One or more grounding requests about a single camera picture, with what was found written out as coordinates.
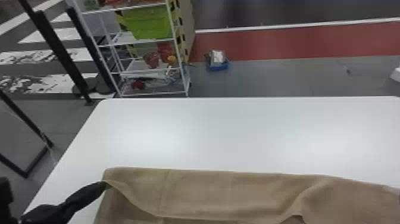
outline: crosswalk floor pattern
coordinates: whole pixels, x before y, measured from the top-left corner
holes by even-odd
[[[65,3],[62,0],[48,0],[35,9],[44,10],[55,33],[67,48],[73,61],[78,68],[85,68],[83,71],[81,70],[82,76],[84,78],[95,77],[97,68],[69,16],[65,13]],[[32,30],[29,34],[26,30],[22,30],[23,26],[28,26],[27,22],[32,23],[26,19],[26,16],[25,13],[22,13],[0,24],[0,27],[7,29],[6,32],[0,33],[0,41],[7,39],[5,41],[13,44],[17,49],[24,49],[22,46],[25,46],[26,49],[34,48],[34,50],[26,51],[0,51],[0,89],[18,96],[52,94],[53,98],[54,94],[70,94],[73,97],[71,92],[73,81],[66,72],[57,72],[62,71],[61,65],[40,32],[35,29],[33,24],[29,24],[29,28]],[[91,93],[90,96],[101,99],[112,98],[114,94]]]

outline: metal shelf rack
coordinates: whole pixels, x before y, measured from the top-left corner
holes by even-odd
[[[87,10],[86,0],[73,0],[83,27],[96,46],[101,61],[112,79],[112,84],[117,90],[118,97],[135,97],[141,95],[160,94],[185,94],[188,96],[190,86],[189,70],[183,61],[184,49],[180,49],[179,33],[180,23],[175,6],[175,0],[160,0],[158,2],[141,2],[125,7],[104,6]],[[170,23],[171,38],[165,39],[136,39],[130,31],[122,30],[118,24],[115,12],[135,10],[139,8],[165,6]],[[100,43],[95,39],[104,37]],[[176,64],[173,66],[163,63],[161,60],[156,68],[149,68],[143,60],[143,52],[153,52],[157,43],[170,43],[176,56]],[[132,53],[140,49],[142,54]],[[139,78],[145,78],[145,89],[133,89],[130,84]]]

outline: white stripe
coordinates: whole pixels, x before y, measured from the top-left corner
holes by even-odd
[[[61,41],[73,41],[80,39],[78,30],[76,30],[75,28],[60,28],[60,29],[54,29],[54,31]],[[36,42],[45,42],[45,39],[38,30],[31,33],[29,36],[27,36],[18,43],[36,43]]]
[[[83,78],[96,77],[96,73],[83,73]],[[26,93],[30,94],[70,94],[74,82],[68,74],[51,74],[45,77],[39,77],[40,82],[32,83],[27,86]]]
[[[36,6],[33,8],[33,10],[37,11],[37,10],[47,10],[48,8],[56,5],[57,3],[61,2],[63,0],[48,0],[46,2],[43,2],[42,4]],[[25,21],[27,21],[29,19],[29,16],[26,13],[22,13],[10,20],[8,20],[5,23],[2,23],[0,25],[0,36],[3,35],[4,33],[10,31],[11,29],[19,26],[20,24],[24,23]]]
[[[52,23],[59,23],[59,22],[70,22],[71,18],[67,13],[62,13],[57,18],[53,19]]]
[[[97,73],[83,73],[83,78],[94,78]],[[7,92],[24,94],[72,94],[74,82],[68,74],[51,74],[48,76],[3,76],[0,77],[0,86],[7,87]],[[115,94],[101,95],[92,92],[92,99],[112,98]]]
[[[315,27],[315,26],[345,26],[345,25],[356,25],[356,24],[390,23],[398,21],[400,21],[400,17],[373,18],[367,20],[331,21],[331,22],[321,22],[321,23],[300,23],[300,24],[284,24],[284,25],[272,25],[272,26],[203,29],[203,30],[196,30],[196,33],[224,33],[224,32],[237,32],[237,31],[250,31],[250,30],[290,29],[290,28]]]
[[[87,48],[67,49],[73,61],[92,61]],[[10,51],[0,53],[0,65],[37,64],[56,60],[52,50],[40,51]]]

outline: black object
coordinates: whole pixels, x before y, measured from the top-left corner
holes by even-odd
[[[109,187],[106,182],[85,186],[58,206],[42,204],[20,219],[21,224],[67,224],[73,215],[95,201]]]
[[[10,182],[7,178],[0,178],[0,220],[5,224],[17,224],[17,219],[11,217],[10,207],[14,201],[10,188]]]
[[[74,23],[76,29],[78,30],[78,33],[80,37],[82,38],[83,43],[87,47],[87,50],[89,51],[90,55],[92,56],[98,70],[100,76],[103,78],[100,82],[97,83],[96,90],[100,94],[110,94],[115,92],[115,87],[113,85],[113,82],[108,75],[108,72],[104,66],[104,64],[100,60],[100,55],[98,54],[96,50],[96,46],[92,42],[91,38],[88,36],[86,33],[85,29],[83,28],[78,15],[73,7],[67,8],[67,14],[70,16],[72,22]]]
[[[12,161],[7,159],[4,155],[0,153],[0,161],[8,166],[10,169],[21,175],[23,178],[28,178],[30,172],[33,170],[35,165],[40,161],[40,159],[45,155],[47,147],[53,147],[54,143],[29,119],[28,116],[2,91],[0,90],[0,98],[9,106],[10,109],[28,125],[35,134],[43,140],[46,146],[39,152],[35,159],[28,165],[26,170],[19,168]]]
[[[63,43],[61,43],[60,39],[55,34],[49,20],[46,18],[45,13],[43,11],[34,12],[27,0],[18,1],[25,9],[26,13],[29,15],[37,29],[40,31],[50,48],[53,50],[54,54],[57,56],[64,69],[70,75],[71,79],[74,81],[75,85],[79,89],[80,94],[82,94],[85,98],[87,104],[92,105],[93,101],[88,95],[88,91],[90,92],[94,90],[95,87],[89,86],[82,78],[82,74],[72,61]]]

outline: black metal pole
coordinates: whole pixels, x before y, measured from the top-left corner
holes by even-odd
[[[76,29],[78,30],[78,33],[80,37],[83,40],[83,43],[85,43],[90,55],[92,56],[97,68],[99,69],[100,75],[103,77],[104,82],[108,85],[109,88],[111,88],[113,91],[115,90],[115,87],[113,85],[113,82],[108,75],[108,72],[104,66],[104,64],[100,60],[100,55],[98,54],[96,50],[96,46],[91,40],[91,38],[88,36],[86,33],[85,29],[82,26],[82,23],[80,22],[78,15],[76,14],[76,11],[73,7],[67,8],[67,14],[70,16],[72,22],[74,23]]]
[[[34,123],[29,119],[28,116],[0,89],[0,98],[9,106],[10,109],[23,121],[28,127],[40,137],[45,143],[45,147],[39,152],[39,154],[33,159],[33,161],[28,165],[27,170],[23,170],[15,165],[11,160],[7,159],[4,155],[0,153],[0,161],[8,166],[11,170],[15,171],[23,178],[28,178],[29,173],[35,168],[35,165],[40,161],[40,159],[46,154],[47,148],[52,148],[54,143],[44,134]]]
[[[83,95],[85,100],[88,103],[91,103],[92,99],[87,92],[88,84],[83,79],[79,69],[72,61],[63,43],[61,43],[61,40],[58,38],[54,29],[51,27],[45,13],[43,11],[37,11],[35,12],[34,18],[37,23],[37,29],[41,32],[43,38],[47,41],[50,48],[54,51],[54,54],[57,56],[58,60],[65,68],[67,73],[70,75],[71,79],[74,81],[75,85],[78,87],[80,93]]]
[[[29,119],[28,116],[0,89],[0,98],[9,106],[10,109],[28,125],[40,139],[48,145],[53,147],[53,142]]]

